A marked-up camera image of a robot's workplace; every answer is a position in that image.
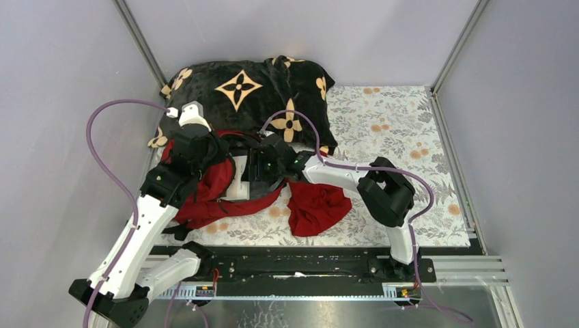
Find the red garment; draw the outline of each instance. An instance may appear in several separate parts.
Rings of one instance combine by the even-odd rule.
[[[289,227],[294,236],[317,236],[334,226],[352,209],[343,189],[327,184],[290,183],[292,210]]]
[[[172,147],[171,140],[163,152],[163,160],[169,157]],[[284,187],[282,185],[258,200],[218,201],[231,184],[233,175],[234,164],[231,160],[210,167],[199,182],[196,194],[185,201],[173,219],[181,224],[187,223],[187,228],[199,229],[223,217],[252,215],[273,204]],[[352,209],[352,203],[344,196],[342,188],[293,182],[289,182],[289,187],[292,198],[287,207],[292,210],[289,226],[294,236],[317,236],[335,225]]]

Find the bedsheet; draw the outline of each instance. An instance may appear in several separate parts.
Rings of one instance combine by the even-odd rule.
[[[390,159],[401,169],[414,172],[433,188],[433,208],[413,226],[423,247],[467,247],[470,245],[462,209],[455,194],[449,164],[442,149],[424,87],[334,87],[328,91],[328,117],[338,147],[334,158],[372,161]],[[160,158],[159,150],[152,165]],[[418,183],[414,214],[428,201]],[[365,208],[359,195],[345,191],[352,210],[344,219],[318,236],[291,235],[287,219],[289,187],[277,201],[254,215],[228,217],[194,230],[185,240],[203,245],[235,246],[389,246],[386,231]],[[157,245],[181,245],[172,235],[162,235]]]

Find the pillow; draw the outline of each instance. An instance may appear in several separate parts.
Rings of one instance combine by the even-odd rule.
[[[193,101],[203,106],[203,117],[215,130],[257,132],[266,120],[282,109],[301,111],[320,133],[320,145],[329,154],[337,146],[330,132],[326,91],[334,81],[318,64],[286,56],[253,61],[211,61],[185,67],[161,89],[167,107],[181,107]],[[163,116],[149,147],[167,145],[179,129],[178,118]],[[269,124],[269,131],[286,142],[315,147],[315,135],[304,119],[281,114]]]

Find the cable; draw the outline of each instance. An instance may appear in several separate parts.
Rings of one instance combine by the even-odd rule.
[[[179,284],[177,284],[177,287],[175,288],[175,292],[173,293],[173,296],[171,296],[171,300],[169,301],[169,306],[167,306],[167,313],[165,314],[165,328],[169,328],[169,314],[171,313],[171,307],[173,306],[173,302],[175,301],[175,297],[177,296],[177,294],[179,293],[179,289],[181,288],[181,283],[183,281],[179,282]]]
[[[268,118],[266,123],[262,126],[262,129],[260,130],[260,132],[261,133],[265,132],[269,123],[273,120],[273,118],[275,116],[282,114],[282,113],[287,113],[287,112],[292,112],[292,113],[297,114],[298,116],[303,118],[311,126],[313,133],[315,134],[315,154],[317,155],[317,158],[320,160],[320,162],[322,162],[322,164],[327,165],[329,167],[336,167],[336,168],[340,168],[340,169],[355,169],[356,171],[386,171],[386,172],[404,174],[406,176],[409,176],[409,177],[417,180],[426,188],[426,191],[428,192],[428,196],[429,196],[428,205],[420,212],[411,216],[411,218],[409,218],[409,220],[408,220],[408,229],[410,231],[410,239],[412,240],[412,256],[414,258],[413,262],[414,262],[414,274],[416,275],[416,282],[418,283],[418,286],[420,286],[420,288],[421,288],[423,297],[425,297],[432,304],[432,305],[426,304],[426,305],[422,305],[422,306],[426,307],[426,308],[430,308],[430,307],[436,308],[442,314],[444,314],[445,316],[448,316],[449,318],[451,318],[455,322],[463,323],[465,325],[473,325],[475,323],[475,321],[469,315],[467,315],[467,314],[465,314],[457,309],[453,309],[451,307],[446,307],[446,306],[436,304],[436,302],[434,302],[428,296],[428,294],[426,294],[426,292],[424,291],[424,288],[422,286],[422,281],[420,280],[420,275],[419,275],[419,271],[418,271],[418,260],[416,260],[418,258],[418,250],[416,249],[416,234],[414,233],[414,228],[412,227],[412,222],[417,217],[420,217],[422,214],[429,211],[430,208],[432,208],[432,206],[434,205],[434,192],[432,191],[432,188],[428,185],[428,183],[426,183],[426,181],[424,181],[424,179],[417,176],[416,174],[413,174],[412,172],[405,171],[403,169],[395,169],[393,167],[372,167],[372,166],[358,166],[358,165],[352,166],[352,165],[332,163],[331,161],[328,161],[320,153],[320,134],[318,133],[315,126],[313,125],[312,121],[305,114],[303,114],[299,111],[291,111],[291,110],[284,109],[284,110],[277,111],[277,112],[273,113]],[[466,320],[458,318],[457,316],[452,315],[450,312],[454,312],[456,314],[459,314],[460,316],[463,316],[464,318],[466,318]]]
[[[171,300],[169,301],[169,306],[167,306],[167,313],[165,314],[165,326],[164,326],[165,328],[169,328],[169,315],[171,313],[171,307],[173,306],[173,302],[175,301],[175,297],[177,296],[177,294],[179,294],[179,289],[181,288],[182,282],[183,281],[180,281],[177,284],[177,287],[175,288],[175,292],[173,293],[173,296],[171,296]],[[187,302],[187,305],[189,305],[189,304],[193,305],[194,310],[199,310],[199,312],[201,312],[201,315],[203,316],[203,321],[205,322],[205,328],[209,328],[209,322],[207,321],[207,315],[201,309],[201,307],[198,306],[197,304]]]
[[[92,307],[94,304],[94,300],[96,299],[96,295],[98,295],[98,292],[99,292],[100,288],[102,287],[102,284],[104,283],[104,281],[107,280],[107,278],[109,277],[109,274],[114,269],[117,262],[119,262],[119,259],[121,258],[121,255],[123,254],[123,252],[127,248],[127,245],[129,243],[129,241],[131,240],[132,235],[135,233],[135,228],[138,226],[138,222],[139,222],[139,209],[137,208],[137,200],[133,198],[132,193],[127,188],[127,186],[125,186],[121,182],[121,180],[119,180],[119,178],[117,178],[117,176],[115,176],[115,174],[113,174],[113,172],[111,172],[111,170],[109,170],[109,168],[104,164],[102,159],[100,159],[100,157],[96,153],[96,149],[94,148],[94,144],[92,142],[92,136],[91,136],[92,124],[94,123],[96,116],[101,111],[105,110],[107,107],[110,107],[113,105],[118,105],[118,104],[141,104],[141,105],[147,105],[147,106],[155,107],[155,108],[158,108],[158,109],[165,111],[165,112],[169,112],[169,110],[167,108],[165,108],[164,106],[161,106],[159,104],[156,104],[154,102],[145,101],[145,100],[138,100],[138,99],[119,99],[119,100],[109,101],[109,102],[101,105],[99,108],[97,108],[92,113],[92,115],[90,116],[90,118],[87,122],[86,135],[87,135],[87,144],[89,146],[89,150],[90,150],[92,156],[94,157],[94,160],[97,162],[98,166],[100,166],[100,168],[109,176],[109,178],[111,178],[111,180],[113,180],[115,182],[115,184],[117,184],[117,186],[119,186],[119,188],[125,193],[125,195],[130,200],[130,203],[132,206],[132,213],[133,213],[133,216],[132,216],[133,228],[131,228],[129,230],[127,237],[125,238],[125,241],[122,243],[121,247],[119,248],[119,251],[117,252],[115,257],[112,259],[112,261],[109,264],[109,266],[107,267],[107,269],[104,270],[102,277],[99,279],[99,282],[96,284],[96,286],[94,287],[94,290],[91,293],[89,301],[87,302],[87,309],[85,311],[85,315],[83,318],[83,327],[84,328],[89,327],[90,312],[92,311]]]
[[[203,311],[203,309],[198,306],[197,304],[194,303],[189,303],[190,305],[193,305],[193,309],[194,310],[199,310],[199,312],[201,312],[201,316],[203,317],[203,322],[205,323],[205,328],[209,328],[209,321],[207,320],[207,314],[205,314],[205,311]]]
[[[213,295],[215,295],[217,292],[217,290],[215,290],[215,286],[217,284],[217,279],[219,279],[219,269],[215,268],[211,270],[211,272],[213,272]]]

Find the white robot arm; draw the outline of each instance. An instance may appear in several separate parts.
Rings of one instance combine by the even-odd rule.
[[[200,245],[188,243],[169,259],[146,271],[141,270],[157,237],[175,217],[185,200],[197,190],[203,173],[226,159],[228,145],[212,131],[202,118],[201,106],[183,107],[175,134],[170,163],[160,163],[147,173],[137,200],[138,226],[129,220],[116,244],[89,279],[73,282],[69,293],[88,304],[88,299],[102,281],[92,310],[120,327],[134,327],[150,301],[179,281],[197,274],[207,254]],[[278,135],[263,139],[259,155],[267,161],[270,174],[289,180],[326,184],[360,193],[372,217],[386,227],[391,242],[391,259],[410,268],[412,241],[406,215],[414,206],[414,187],[400,174],[361,172],[324,164],[313,152],[296,153]],[[332,160],[342,167],[356,164]],[[390,161],[377,158],[367,166],[394,167]],[[122,245],[132,233],[126,248]],[[122,251],[114,270],[106,280],[103,273]]]

